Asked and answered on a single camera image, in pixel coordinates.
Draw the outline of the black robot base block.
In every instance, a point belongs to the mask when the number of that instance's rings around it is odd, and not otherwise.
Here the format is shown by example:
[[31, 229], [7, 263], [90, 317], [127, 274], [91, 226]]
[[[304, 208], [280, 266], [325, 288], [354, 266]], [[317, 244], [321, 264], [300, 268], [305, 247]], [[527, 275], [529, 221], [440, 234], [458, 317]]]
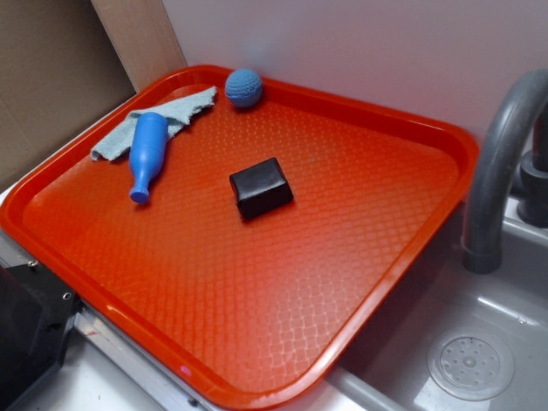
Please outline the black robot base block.
[[62, 367], [80, 299], [34, 261], [1, 269], [1, 409], [16, 408]]

